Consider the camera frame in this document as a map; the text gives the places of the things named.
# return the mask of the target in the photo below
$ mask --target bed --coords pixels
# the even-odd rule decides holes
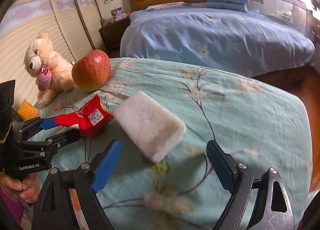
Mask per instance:
[[[250,0],[249,13],[212,9],[205,0],[129,0],[131,25],[120,57],[217,68],[285,88],[315,64],[312,13],[299,0]],[[145,11],[152,5],[186,7]],[[291,11],[288,23],[270,17]]]
[[[54,156],[54,167],[74,169],[104,150],[111,139],[121,142],[115,170],[98,193],[116,230],[212,229],[230,194],[223,190],[204,154],[212,139],[210,125],[221,148],[237,162],[246,162],[261,172],[269,167],[278,169],[298,225],[308,202],[312,145],[307,112],[296,96],[254,79],[207,67],[137,58],[110,61],[112,76],[104,87],[91,94],[79,88],[60,93],[40,111],[40,116],[73,112],[95,94],[112,111],[142,90],[187,126],[182,142],[157,164],[143,158],[114,121],[98,137],[81,138]],[[42,131],[33,140],[64,130]],[[40,185],[47,173],[39,173]],[[143,207],[141,199],[152,191],[177,194],[182,204],[178,214],[174,217]],[[76,193],[70,193],[80,227],[88,229]],[[252,191],[240,229],[246,228],[255,194]]]

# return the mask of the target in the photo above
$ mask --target qr code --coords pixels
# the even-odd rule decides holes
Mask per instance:
[[[103,119],[102,113],[96,109],[94,112],[89,116],[90,122],[93,125],[96,125],[98,122],[100,122]]]

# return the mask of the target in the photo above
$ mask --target human hand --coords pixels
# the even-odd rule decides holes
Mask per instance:
[[[39,183],[36,180],[36,173],[28,174],[21,182],[12,178],[4,172],[0,173],[0,187],[2,191],[13,201],[18,201],[16,191],[22,191],[20,197],[27,203],[37,201],[40,193]]]

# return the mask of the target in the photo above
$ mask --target metal screw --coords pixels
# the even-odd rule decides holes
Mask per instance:
[[[50,173],[51,174],[56,174],[58,172],[58,169],[57,168],[53,168],[52,170],[50,170]]]
[[[275,168],[270,168],[269,170],[270,170],[270,172],[272,174],[277,174],[278,173],[278,171]]]
[[[241,162],[241,163],[238,164],[238,167],[240,169],[246,169],[248,166],[247,166],[247,164]]]
[[[81,164],[81,169],[88,169],[90,167],[89,163]]]

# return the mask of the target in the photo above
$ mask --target apple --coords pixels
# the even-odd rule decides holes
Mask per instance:
[[[108,82],[110,69],[108,55],[102,50],[93,50],[73,65],[71,74],[80,89],[93,92]]]

